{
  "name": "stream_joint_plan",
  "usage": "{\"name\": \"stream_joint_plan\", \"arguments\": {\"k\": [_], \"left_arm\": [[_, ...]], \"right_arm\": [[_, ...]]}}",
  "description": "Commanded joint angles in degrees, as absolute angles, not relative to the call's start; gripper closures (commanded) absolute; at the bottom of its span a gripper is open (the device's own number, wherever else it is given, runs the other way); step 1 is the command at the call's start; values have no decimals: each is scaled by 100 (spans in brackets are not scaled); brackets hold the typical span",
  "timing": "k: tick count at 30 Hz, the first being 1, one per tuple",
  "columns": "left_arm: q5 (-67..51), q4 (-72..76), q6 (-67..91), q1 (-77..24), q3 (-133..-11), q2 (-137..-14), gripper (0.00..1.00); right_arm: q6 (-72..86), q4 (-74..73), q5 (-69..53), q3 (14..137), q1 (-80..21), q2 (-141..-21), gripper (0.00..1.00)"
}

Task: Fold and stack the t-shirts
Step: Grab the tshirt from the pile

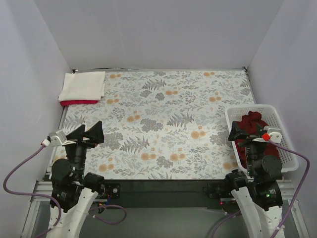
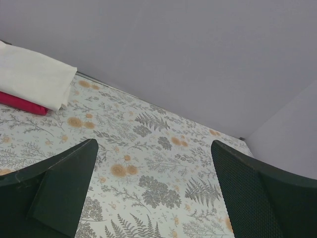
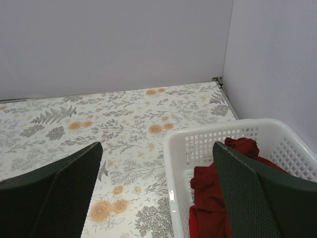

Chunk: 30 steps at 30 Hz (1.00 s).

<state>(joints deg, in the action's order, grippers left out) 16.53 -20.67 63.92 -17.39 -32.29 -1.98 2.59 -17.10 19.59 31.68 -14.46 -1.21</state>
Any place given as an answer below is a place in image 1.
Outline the dark red t-shirt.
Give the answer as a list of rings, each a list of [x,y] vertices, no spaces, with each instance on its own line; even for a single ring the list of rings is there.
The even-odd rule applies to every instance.
[[[242,119],[238,124],[240,129],[254,135],[257,133],[257,124],[261,127],[267,126],[267,123],[262,120],[262,114],[252,111],[249,111],[247,115],[242,116]]]

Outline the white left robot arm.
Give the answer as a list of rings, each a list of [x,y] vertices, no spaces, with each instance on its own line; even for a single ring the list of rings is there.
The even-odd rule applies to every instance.
[[[77,238],[95,198],[105,194],[104,178],[85,174],[87,150],[104,142],[102,122],[89,130],[85,125],[65,135],[63,130],[49,134],[51,146],[63,146],[66,158],[52,165],[49,238]]]

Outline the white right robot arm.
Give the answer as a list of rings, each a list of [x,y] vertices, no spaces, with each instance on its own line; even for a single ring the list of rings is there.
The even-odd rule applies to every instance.
[[[224,191],[236,200],[252,238],[269,238],[282,216],[282,196],[277,180],[282,179],[282,161],[266,155],[269,139],[282,140],[281,130],[256,126],[255,134],[248,133],[233,121],[229,141],[240,140],[245,148],[247,171],[233,170],[225,176]]]

